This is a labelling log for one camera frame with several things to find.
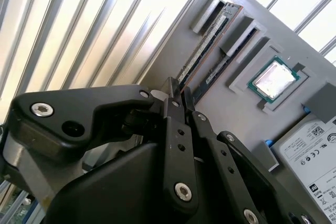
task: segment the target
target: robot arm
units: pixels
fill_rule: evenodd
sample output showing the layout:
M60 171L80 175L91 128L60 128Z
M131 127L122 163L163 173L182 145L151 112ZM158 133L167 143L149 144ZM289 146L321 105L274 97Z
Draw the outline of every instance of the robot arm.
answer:
M216 135L189 88L139 85L26 93L11 105L2 174L53 223L315 223L239 139ZM143 143L83 174L85 151Z

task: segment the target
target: white label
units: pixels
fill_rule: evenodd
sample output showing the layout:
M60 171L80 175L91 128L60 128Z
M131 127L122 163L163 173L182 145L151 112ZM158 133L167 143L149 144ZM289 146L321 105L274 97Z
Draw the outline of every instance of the white label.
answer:
M336 125L309 122L281 145L280 153L324 214L336 223Z

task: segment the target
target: white slatted blind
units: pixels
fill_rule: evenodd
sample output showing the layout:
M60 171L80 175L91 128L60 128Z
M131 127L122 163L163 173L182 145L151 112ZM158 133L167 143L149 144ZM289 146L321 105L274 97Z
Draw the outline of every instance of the white slatted blind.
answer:
M0 0L0 122L23 92L136 82L187 1ZM257 1L336 61L336 0Z

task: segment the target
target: barcode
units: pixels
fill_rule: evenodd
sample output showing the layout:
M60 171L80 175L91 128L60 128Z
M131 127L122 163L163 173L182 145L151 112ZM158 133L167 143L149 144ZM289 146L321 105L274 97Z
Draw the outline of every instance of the barcode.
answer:
M311 133L313 133L314 136L319 136L324 133L324 130L321 127L317 126L315 130L313 130Z

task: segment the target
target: silver screw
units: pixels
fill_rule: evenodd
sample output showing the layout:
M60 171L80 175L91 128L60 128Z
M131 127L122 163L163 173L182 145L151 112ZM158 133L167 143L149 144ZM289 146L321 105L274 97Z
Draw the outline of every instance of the silver screw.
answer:
M311 224L311 222L310 222L310 220L308 219L307 216L301 215L301 217L302 217L305 224Z
M179 107L179 106L180 106L180 104L179 104L178 102L172 101L172 103L173 103L174 106L176 106L176 107Z
M22 202L24 206L29 206L32 203L31 199L25 198Z
M202 121L206 121L206 117L202 114L198 114L198 117L202 120Z
M244 216L249 224L259 224L257 216L250 209L244 210Z
M226 134L226 137L231 141L234 142L235 139L233 138L233 136L231 136L230 134Z
M145 92L145 91L140 91L140 95L142 95L145 98L149 97L149 94L147 92Z
M190 201L191 200L191 190L190 188L184 183L177 183L175 185L175 192L176 195L183 201Z
M38 102L31 106L32 112L36 116L46 117L51 116L54 112L54 109L47 103Z

